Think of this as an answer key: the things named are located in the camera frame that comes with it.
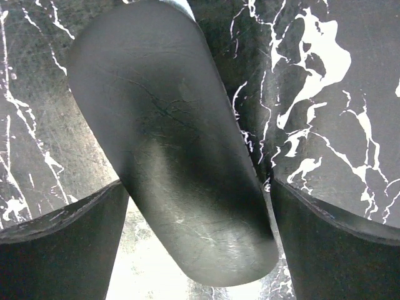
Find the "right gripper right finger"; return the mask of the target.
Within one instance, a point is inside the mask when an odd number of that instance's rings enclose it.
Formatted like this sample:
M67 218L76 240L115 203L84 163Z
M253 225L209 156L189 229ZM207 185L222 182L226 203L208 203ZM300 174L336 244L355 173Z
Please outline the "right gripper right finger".
M297 299L399 299L399 229L275 179L271 200Z

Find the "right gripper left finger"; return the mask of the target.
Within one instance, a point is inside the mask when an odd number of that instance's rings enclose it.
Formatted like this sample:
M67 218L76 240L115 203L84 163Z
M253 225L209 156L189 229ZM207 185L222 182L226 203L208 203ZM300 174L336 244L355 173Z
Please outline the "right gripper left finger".
M105 299L128 201L114 181L1 231L1 299Z

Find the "black glasses case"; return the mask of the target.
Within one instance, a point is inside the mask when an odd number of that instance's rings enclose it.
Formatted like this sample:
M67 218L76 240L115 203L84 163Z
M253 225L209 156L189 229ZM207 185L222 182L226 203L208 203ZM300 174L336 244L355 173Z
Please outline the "black glasses case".
M263 189L186 12L138 1L98 16L74 41L67 76L107 159L186 276L237 286L275 267Z

